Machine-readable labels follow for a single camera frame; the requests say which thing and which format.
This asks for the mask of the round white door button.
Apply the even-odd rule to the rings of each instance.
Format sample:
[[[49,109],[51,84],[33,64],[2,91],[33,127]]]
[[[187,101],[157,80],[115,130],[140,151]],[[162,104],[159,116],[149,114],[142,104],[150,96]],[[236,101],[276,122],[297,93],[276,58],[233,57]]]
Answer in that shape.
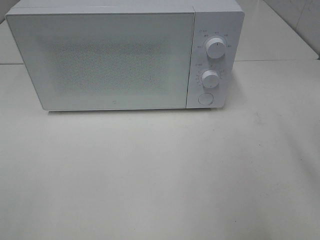
[[[214,96],[210,93],[203,93],[199,96],[198,102],[201,105],[209,106],[214,102]]]

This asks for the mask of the white microwave knob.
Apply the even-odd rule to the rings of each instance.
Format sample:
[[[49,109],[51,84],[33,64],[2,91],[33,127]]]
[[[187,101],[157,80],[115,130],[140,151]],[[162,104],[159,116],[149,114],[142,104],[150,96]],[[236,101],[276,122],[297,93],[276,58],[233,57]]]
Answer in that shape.
[[[205,50],[209,58],[221,58],[226,51],[225,41],[221,37],[212,37],[206,42]]]
[[[216,71],[207,70],[201,75],[201,82],[205,88],[215,88],[220,83],[220,77]]]

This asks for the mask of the white microwave door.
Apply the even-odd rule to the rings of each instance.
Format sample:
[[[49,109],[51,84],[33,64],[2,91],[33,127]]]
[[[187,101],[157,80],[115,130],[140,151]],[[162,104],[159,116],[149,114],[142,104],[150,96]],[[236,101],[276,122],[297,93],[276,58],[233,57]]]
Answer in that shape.
[[[47,111],[184,108],[194,15],[7,18]]]

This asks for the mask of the white microwave oven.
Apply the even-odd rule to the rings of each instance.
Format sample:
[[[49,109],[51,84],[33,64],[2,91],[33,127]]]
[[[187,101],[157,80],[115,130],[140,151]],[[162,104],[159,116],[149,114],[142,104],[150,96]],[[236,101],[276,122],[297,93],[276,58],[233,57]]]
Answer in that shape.
[[[225,104],[228,83],[245,17],[244,11],[234,0],[21,0],[8,11],[5,19],[8,23],[8,16],[11,15],[182,13],[193,14],[185,107],[148,109],[221,108]],[[213,37],[221,37],[225,42],[225,54],[217,59],[208,57],[206,53],[205,44]],[[201,76],[208,70],[216,71],[220,77],[219,84],[214,88],[205,88],[202,85]],[[211,105],[202,105],[198,102],[199,96],[204,93],[213,95],[214,100]]]

